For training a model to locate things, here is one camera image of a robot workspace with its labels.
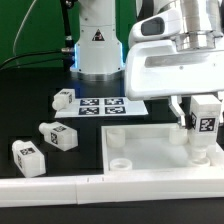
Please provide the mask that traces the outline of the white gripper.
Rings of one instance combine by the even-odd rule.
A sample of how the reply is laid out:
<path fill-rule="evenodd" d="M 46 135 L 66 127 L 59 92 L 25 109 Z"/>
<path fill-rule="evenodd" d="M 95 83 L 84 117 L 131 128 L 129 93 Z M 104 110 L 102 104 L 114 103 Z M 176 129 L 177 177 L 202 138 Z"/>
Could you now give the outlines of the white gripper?
<path fill-rule="evenodd" d="M 169 107 L 185 128 L 181 96 L 219 91 L 224 103 L 224 37 L 215 39 L 213 49 L 181 52 L 170 39 L 135 44 L 127 55 L 124 88 L 130 100 L 170 96 Z"/>

